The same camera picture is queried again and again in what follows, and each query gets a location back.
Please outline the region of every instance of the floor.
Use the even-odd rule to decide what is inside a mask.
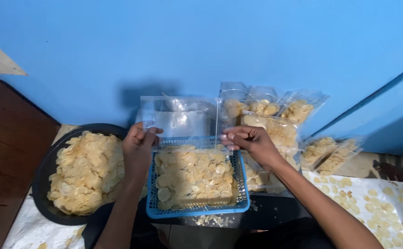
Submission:
[[[62,124],[55,141],[76,127],[75,125]],[[373,162],[375,160],[382,163],[390,163],[398,167],[403,166],[403,159],[399,156],[361,152],[352,160],[345,163],[335,174],[358,178],[380,178],[378,172],[373,168]],[[153,225],[165,233],[172,249],[229,249],[233,248],[235,241],[243,233],[242,230],[230,228],[164,224]]]

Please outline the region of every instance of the person's right hand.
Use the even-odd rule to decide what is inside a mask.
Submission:
[[[262,127],[236,126],[223,131],[222,144],[230,150],[247,150],[249,155],[268,170],[274,163],[284,161],[268,133]]]

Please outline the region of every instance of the black plastic bowl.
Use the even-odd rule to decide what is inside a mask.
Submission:
[[[51,146],[42,163],[35,171],[34,179],[32,180],[32,196],[38,210],[48,220],[61,225],[82,225],[88,222],[88,216],[78,216],[74,214],[65,214],[54,206],[54,202],[48,200],[48,191],[51,190],[51,182],[49,176],[57,172],[57,152],[61,148],[66,148],[66,144],[73,137],[78,137],[83,131],[92,133],[101,133],[104,135],[113,134],[120,139],[124,139],[127,134],[127,129],[113,124],[87,124],[83,125],[70,133],[62,136],[54,145]]]

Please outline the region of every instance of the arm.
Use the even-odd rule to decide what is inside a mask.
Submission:
[[[149,131],[142,128],[141,122],[133,125],[123,140],[123,186],[95,249],[129,248],[131,245],[138,198],[152,160],[151,145],[155,141],[155,134],[163,132],[157,128]]]
[[[279,154],[261,127],[238,126],[225,131],[223,144],[245,149],[263,168],[273,172],[320,224],[339,249],[382,249],[376,237],[358,219],[301,176]]]

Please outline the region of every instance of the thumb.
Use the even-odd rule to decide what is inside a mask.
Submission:
[[[157,134],[157,128],[152,127],[149,129],[148,133],[146,133],[145,138],[143,139],[143,146],[151,147],[152,143],[155,141],[155,137]]]
[[[236,135],[234,133],[228,133],[228,139],[232,143],[240,146],[241,148],[243,148],[245,150],[248,150],[249,147],[251,146],[251,141],[245,140],[243,137]]]

